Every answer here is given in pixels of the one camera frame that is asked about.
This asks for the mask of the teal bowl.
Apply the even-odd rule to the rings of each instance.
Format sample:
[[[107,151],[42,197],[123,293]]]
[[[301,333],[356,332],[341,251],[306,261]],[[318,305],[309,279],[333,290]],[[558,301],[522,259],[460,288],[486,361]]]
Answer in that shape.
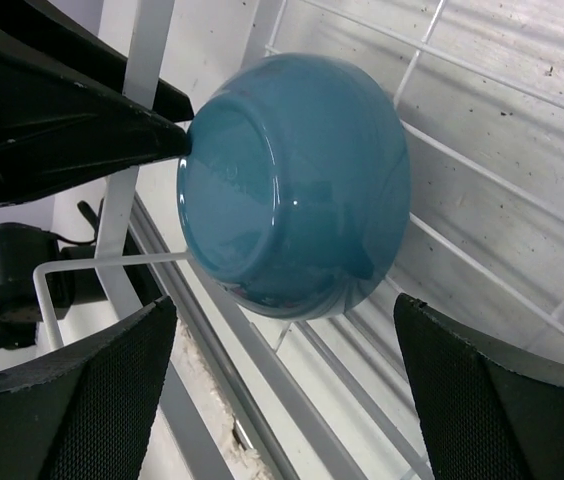
[[[322,55],[263,58],[215,91],[188,135],[182,233],[239,305],[313,320],[378,287],[409,221],[411,172],[393,103],[366,72]]]

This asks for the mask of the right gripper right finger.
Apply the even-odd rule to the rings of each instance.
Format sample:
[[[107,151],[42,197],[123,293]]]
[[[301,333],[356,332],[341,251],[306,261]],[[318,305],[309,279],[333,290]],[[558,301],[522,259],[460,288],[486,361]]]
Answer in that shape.
[[[394,322],[437,479],[564,479],[564,364],[406,293]]]

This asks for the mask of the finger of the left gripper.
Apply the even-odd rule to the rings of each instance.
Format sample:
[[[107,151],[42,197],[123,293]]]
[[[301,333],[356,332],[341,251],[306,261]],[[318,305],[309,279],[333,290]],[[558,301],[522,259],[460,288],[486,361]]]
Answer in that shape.
[[[28,46],[118,92],[128,60],[48,1],[8,1],[20,10],[15,36]]]

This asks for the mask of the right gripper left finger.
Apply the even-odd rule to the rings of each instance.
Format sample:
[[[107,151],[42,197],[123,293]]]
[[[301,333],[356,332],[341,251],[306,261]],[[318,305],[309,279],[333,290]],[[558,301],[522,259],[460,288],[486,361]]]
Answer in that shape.
[[[138,478],[176,323],[162,297],[0,371],[0,479]]]

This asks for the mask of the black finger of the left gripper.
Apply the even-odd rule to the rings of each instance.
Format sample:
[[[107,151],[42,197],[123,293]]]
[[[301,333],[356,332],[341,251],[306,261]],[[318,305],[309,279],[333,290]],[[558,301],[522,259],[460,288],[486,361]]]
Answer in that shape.
[[[0,50],[0,207],[187,153],[186,133],[160,115]]]

